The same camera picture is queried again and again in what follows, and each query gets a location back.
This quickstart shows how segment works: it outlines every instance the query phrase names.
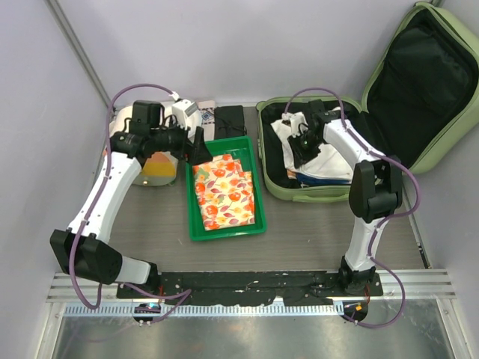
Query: green tray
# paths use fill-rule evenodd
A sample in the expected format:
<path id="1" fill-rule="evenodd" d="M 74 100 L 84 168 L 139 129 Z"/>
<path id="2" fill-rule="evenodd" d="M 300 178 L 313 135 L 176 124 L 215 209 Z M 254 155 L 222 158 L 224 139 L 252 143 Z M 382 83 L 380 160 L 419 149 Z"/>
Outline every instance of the green tray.
<path id="1" fill-rule="evenodd" d="M 247 226 L 225 228 L 223 230 L 208 230 L 203 226 L 200 206 L 196 199 L 195 178 L 191 165 L 186 164 L 186 193 L 188 196 L 189 236 L 193 241 L 209 241 L 235 236 L 264 233 L 266 218 L 264 216 L 263 198 L 261 197 L 260 183 L 257 177 L 254 151 L 249 137 L 226 138 L 224 140 L 208 141 L 208 150 L 213 156 L 229 153 L 234 159 L 240 159 L 244 171 L 251 171 L 254 186 L 254 224 Z"/>

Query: gray wood tabletop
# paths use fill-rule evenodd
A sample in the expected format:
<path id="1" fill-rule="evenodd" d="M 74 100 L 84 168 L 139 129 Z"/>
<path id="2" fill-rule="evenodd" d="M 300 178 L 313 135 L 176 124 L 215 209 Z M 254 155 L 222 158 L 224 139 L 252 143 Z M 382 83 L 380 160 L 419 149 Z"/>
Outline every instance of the gray wood tabletop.
<path id="1" fill-rule="evenodd" d="M 245 108 L 244 112 L 257 160 L 257 112 L 255 108 Z M 191 241 L 185 166 L 180 163 L 173 185 L 130 188 L 116 217 L 110 245 L 125 256 L 156 263 L 160 271 L 337 269 L 353 231 L 354 217 L 348 203 L 279 200 L 266 190 L 259 162 L 257 166 L 266 233 Z M 377 258 L 393 269 L 424 267 L 408 218 L 388 224 Z"/>

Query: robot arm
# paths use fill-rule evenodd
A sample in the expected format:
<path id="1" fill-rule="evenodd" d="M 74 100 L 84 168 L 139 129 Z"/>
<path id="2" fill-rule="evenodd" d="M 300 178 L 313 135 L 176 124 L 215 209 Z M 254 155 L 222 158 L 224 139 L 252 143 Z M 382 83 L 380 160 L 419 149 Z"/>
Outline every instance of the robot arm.
<path id="1" fill-rule="evenodd" d="M 178 159 L 185 159 L 197 165 L 212 160 L 204 143 L 203 129 L 192 132 L 187 123 L 191 116 L 197 117 L 196 110 L 188 110 L 181 118 L 182 111 L 176 110 L 178 126 L 159 126 L 164 117 L 164 108 L 158 102 L 137 101 L 133 104 L 132 120 L 128 132 L 116 132 L 110 138 L 112 146 L 111 171 L 101 196 L 97 199 L 93 212 L 81 233 L 75 255 L 75 272 L 78 277 L 111 284 L 127 282 L 143 284 L 143 289 L 155 292 L 158 288 L 158 271 L 154 263 L 122 256 L 108 246 L 113 222 L 120 205 L 133 180 L 141 173 L 148 158 L 155 152 L 170 151 Z M 191 142 L 188 137 L 194 134 Z M 50 244 L 64 273 L 69 273 L 68 262 L 73 238 L 79 232 L 85 213 L 96 200 L 105 177 L 107 164 L 95 182 L 85 204 L 73 219 L 67 230 L 55 230 Z"/>
<path id="2" fill-rule="evenodd" d="M 375 257 L 385 222 L 379 222 L 392 215 L 402 204 L 402 174 L 399 168 L 389 162 L 372 156 L 384 154 L 372 147 L 346 120 L 347 129 L 335 111 L 327 112 L 321 101 L 311 101 L 304 117 L 308 131 L 300 136 L 290 137 L 295 163 L 303 164 L 319 153 L 319 145 L 331 144 L 354 170 L 350 189 L 350 208 L 355 216 L 350 247 L 341 260 L 340 283 L 345 290 L 362 291 L 372 280 Z M 356 138 L 366 145 L 359 145 Z M 370 243 L 374 231 L 377 235 Z"/>

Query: patterned cloth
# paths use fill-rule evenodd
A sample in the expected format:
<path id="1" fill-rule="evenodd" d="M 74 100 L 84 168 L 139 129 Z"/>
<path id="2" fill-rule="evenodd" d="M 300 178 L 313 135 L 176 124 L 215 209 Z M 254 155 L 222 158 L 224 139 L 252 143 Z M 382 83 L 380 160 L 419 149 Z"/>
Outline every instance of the patterned cloth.
<path id="1" fill-rule="evenodd" d="M 195 192 L 205 230 L 254 223 L 254 192 L 251 172 L 231 155 L 193 167 Z"/>

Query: open suitcase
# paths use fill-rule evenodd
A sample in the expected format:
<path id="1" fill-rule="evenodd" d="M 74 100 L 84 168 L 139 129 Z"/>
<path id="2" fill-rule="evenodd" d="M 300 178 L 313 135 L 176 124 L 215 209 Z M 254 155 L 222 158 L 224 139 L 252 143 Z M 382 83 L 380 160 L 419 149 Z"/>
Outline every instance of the open suitcase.
<path id="1" fill-rule="evenodd" d="M 454 15 L 419 2 L 401 22 L 364 90 L 361 103 L 342 97 L 355 129 L 386 155 L 396 155 L 414 174 L 433 168 L 479 122 L 479 39 Z M 289 97 L 257 104 L 259 154 L 268 190 L 282 200 L 327 203 L 346 200 L 349 185 L 301 188 L 288 178 L 281 142 L 271 127 Z M 332 96 L 302 96 L 289 112 Z"/>

